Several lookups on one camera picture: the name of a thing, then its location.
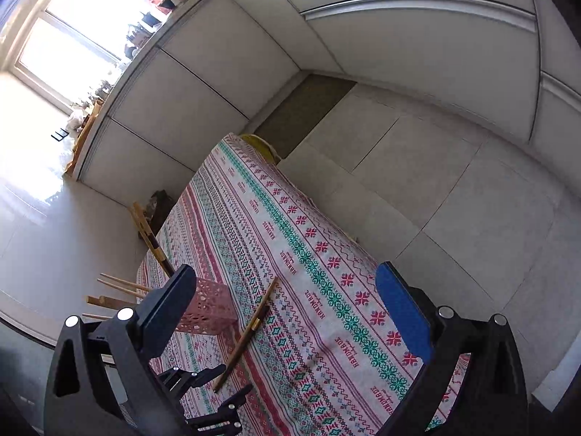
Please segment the thick long bamboo chopstick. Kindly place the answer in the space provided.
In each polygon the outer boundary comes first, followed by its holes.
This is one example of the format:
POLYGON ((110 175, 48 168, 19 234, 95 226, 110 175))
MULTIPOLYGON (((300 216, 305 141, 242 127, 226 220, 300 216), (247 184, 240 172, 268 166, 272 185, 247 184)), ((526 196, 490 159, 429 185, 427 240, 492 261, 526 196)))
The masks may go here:
POLYGON ((100 295, 98 297, 87 295, 86 302, 90 305, 99 306, 103 308, 108 308, 112 310, 120 310, 127 307, 133 307, 134 303, 121 300, 118 298, 113 298, 105 295, 100 295))

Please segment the black gold-banded chopstick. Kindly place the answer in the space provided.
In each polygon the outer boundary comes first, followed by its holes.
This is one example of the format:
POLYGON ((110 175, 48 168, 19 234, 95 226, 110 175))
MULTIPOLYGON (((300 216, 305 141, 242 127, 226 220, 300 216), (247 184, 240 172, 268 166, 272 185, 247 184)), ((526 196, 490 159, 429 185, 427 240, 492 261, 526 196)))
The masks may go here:
POLYGON ((245 331, 245 336, 247 336, 248 339, 250 339, 257 332, 269 311, 270 311, 269 301, 258 307, 245 331))

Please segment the long thin bamboo chopstick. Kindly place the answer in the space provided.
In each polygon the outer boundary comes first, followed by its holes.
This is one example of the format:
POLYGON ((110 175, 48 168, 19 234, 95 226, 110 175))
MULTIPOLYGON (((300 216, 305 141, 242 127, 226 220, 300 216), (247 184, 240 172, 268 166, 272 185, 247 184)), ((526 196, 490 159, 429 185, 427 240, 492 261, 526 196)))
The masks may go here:
POLYGON ((97 282, 137 298, 144 298, 152 291, 149 287, 141 286, 136 282, 129 282, 125 279, 119 279, 116 276, 111 276, 104 272, 97 277, 97 282))

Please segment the bamboo chopstick lower holder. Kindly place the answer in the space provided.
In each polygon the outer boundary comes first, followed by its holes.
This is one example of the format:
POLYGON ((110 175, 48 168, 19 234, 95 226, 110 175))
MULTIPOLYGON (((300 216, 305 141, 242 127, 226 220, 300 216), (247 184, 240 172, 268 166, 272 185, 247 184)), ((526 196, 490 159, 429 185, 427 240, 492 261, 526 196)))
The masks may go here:
POLYGON ((97 314, 92 314, 92 313, 82 313, 82 317, 87 318, 87 319, 91 319, 91 320, 101 321, 101 322, 106 321, 106 320, 111 318, 109 316, 97 315, 97 314))

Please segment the pink perforated utensil holder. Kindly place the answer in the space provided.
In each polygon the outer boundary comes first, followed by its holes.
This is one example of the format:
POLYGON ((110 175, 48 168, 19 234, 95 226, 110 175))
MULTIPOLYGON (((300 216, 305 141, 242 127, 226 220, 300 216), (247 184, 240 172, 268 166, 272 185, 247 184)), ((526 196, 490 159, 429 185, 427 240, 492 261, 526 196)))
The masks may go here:
POLYGON ((176 331, 217 336, 237 322, 231 291, 223 283, 197 279, 196 291, 176 331))

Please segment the black gold chopstick in holder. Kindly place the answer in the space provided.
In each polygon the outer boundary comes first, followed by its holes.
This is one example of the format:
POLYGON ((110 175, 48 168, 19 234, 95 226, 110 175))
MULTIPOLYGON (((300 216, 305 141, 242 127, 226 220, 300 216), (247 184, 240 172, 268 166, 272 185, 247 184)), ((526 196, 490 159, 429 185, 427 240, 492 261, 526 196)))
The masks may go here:
POLYGON ((159 241, 157 241, 157 238, 145 217, 144 210, 137 202, 134 202, 129 208, 129 211, 135 225, 137 226, 138 232, 148 246, 148 249, 154 255, 166 276, 170 278, 174 274, 173 266, 169 263, 166 253, 162 250, 162 246, 159 245, 159 241))

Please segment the patterned handmade tablecloth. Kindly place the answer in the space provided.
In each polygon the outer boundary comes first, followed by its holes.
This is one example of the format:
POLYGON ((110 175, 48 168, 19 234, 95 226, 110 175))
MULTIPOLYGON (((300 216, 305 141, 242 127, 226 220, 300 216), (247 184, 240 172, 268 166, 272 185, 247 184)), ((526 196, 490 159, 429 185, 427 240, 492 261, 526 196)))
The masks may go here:
POLYGON ((244 140, 227 135, 158 235, 174 266, 226 284, 237 322, 175 334, 155 371, 225 363, 275 276, 270 311, 217 393, 244 386, 246 435, 373 435, 422 368, 375 287, 376 262, 244 140))

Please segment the bamboo chopstick in holder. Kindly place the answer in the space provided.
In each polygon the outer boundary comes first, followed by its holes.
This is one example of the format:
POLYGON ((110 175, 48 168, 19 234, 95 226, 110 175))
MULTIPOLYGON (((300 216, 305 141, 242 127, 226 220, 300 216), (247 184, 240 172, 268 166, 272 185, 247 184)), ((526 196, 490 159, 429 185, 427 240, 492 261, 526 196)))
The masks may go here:
POLYGON ((148 249, 150 249, 155 256, 159 255, 159 243, 157 242, 157 239, 155 238, 155 235, 153 234, 153 231, 147 222, 144 210, 137 202, 134 202, 133 205, 129 208, 129 211, 132 218, 134 219, 138 231, 142 236, 142 239, 146 242, 148 249))

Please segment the black trash bin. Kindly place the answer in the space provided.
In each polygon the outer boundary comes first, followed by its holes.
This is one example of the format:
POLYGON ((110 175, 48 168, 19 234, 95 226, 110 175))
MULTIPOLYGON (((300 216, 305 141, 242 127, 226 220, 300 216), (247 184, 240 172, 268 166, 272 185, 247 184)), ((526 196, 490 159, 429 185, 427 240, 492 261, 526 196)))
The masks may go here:
POLYGON ((154 235, 159 233, 174 205, 175 200, 166 193, 166 190, 155 191, 149 198, 145 217, 154 235))

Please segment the brown floor mat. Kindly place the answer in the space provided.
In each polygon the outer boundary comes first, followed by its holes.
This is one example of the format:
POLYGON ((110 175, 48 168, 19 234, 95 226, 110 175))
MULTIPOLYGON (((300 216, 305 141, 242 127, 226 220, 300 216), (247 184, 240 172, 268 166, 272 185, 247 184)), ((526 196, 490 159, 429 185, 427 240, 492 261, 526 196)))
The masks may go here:
POLYGON ((308 75, 254 131, 286 158, 354 87, 355 82, 308 75))

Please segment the white base cabinets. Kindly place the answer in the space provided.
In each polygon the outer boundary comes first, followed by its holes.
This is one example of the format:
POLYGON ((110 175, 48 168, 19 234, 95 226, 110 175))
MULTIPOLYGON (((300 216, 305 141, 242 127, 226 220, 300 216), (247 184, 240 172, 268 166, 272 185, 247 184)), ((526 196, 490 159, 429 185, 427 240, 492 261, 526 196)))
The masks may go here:
POLYGON ((465 115, 580 187, 580 0, 189 0, 114 86, 73 175, 123 205, 178 194, 309 72, 465 115))

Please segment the window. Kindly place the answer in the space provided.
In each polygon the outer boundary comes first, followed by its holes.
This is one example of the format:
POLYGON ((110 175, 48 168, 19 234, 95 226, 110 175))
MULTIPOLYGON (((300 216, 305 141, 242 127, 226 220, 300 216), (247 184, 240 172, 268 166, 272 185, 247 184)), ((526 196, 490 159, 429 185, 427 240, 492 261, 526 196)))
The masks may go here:
POLYGON ((1 28, 1 70, 70 113, 114 84, 146 15, 162 0, 16 0, 1 28))

